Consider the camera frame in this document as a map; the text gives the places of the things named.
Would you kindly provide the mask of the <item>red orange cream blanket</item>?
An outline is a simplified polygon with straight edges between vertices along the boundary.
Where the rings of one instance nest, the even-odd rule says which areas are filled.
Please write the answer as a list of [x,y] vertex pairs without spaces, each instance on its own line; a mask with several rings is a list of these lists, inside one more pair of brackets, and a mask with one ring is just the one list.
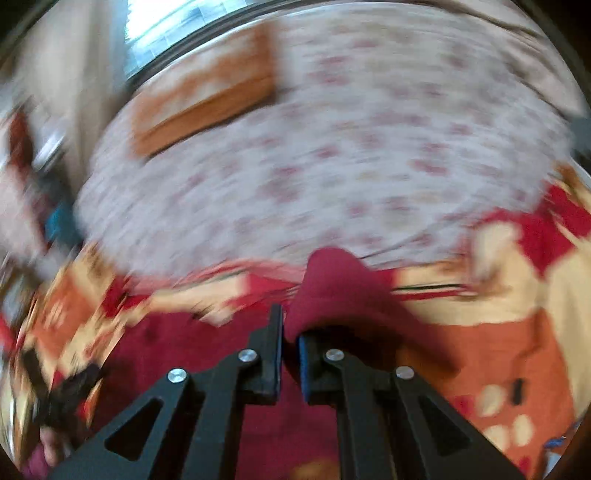
[[[33,386],[23,356],[38,356],[52,387],[91,362],[74,352],[45,350],[35,332],[49,317],[65,326],[68,304],[59,291],[77,285],[80,313],[101,303],[110,284],[147,296],[155,291],[215,286],[253,268],[297,274],[307,268],[273,261],[225,262],[184,280],[127,279],[94,249],[64,267],[37,295],[15,334],[1,383],[1,443],[14,449],[26,477],[41,479],[47,465],[32,422]],[[561,165],[536,211],[497,210],[476,223],[462,254],[446,261],[403,266],[402,292],[410,310],[443,331],[460,360],[439,384],[422,374],[528,479],[541,477],[546,453],[561,452],[568,433],[590,403],[590,190],[575,169]]]

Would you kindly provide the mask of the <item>maroon long-sleeve sweater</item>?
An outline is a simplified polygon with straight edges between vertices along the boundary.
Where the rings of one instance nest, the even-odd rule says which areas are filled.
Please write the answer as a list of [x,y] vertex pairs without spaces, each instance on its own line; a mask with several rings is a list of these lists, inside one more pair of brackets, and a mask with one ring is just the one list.
[[[283,305],[287,341],[308,330],[348,326],[366,341],[379,365],[409,362],[436,383],[445,383],[460,360],[439,327],[410,310],[402,292],[405,271],[374,270],[337,248],[315,251],[297,274],[269,274],[253,268],[215,286],[155,291],[143,296],[114,280],[90,313],[77,309],[77,285],[59,291],[68,304],[67,323],[42,318],[35,332],[48,352],[72,351],[83,360],[102,359],[107,376],[81,411],[99,431],[167,370],[201,371],[245,346],[247,336],[266,325],[270,306]],[[221,291],[221,298],[212,293]]]

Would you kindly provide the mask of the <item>blue plastic bag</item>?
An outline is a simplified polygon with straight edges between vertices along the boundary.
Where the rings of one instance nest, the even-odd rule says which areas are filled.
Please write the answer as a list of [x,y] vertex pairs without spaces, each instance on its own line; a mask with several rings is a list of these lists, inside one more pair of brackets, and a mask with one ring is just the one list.
[[61,201],[48,215],[44,223],[45,239],[50,245],[80,248],[84,239],[81,235],[70,203]]

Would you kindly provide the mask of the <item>white floral quilt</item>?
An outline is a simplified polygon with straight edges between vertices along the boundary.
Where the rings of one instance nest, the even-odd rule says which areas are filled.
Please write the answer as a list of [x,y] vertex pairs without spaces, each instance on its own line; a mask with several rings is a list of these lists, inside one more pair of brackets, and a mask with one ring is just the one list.
[[181,277],[230,259],[374,265],[447,257],[496,208],[534,207],[572,147],[582,93],[508,1],[358,3],[276,21],[276,101],[145,160],[136,103],[76,202],[120,269]]

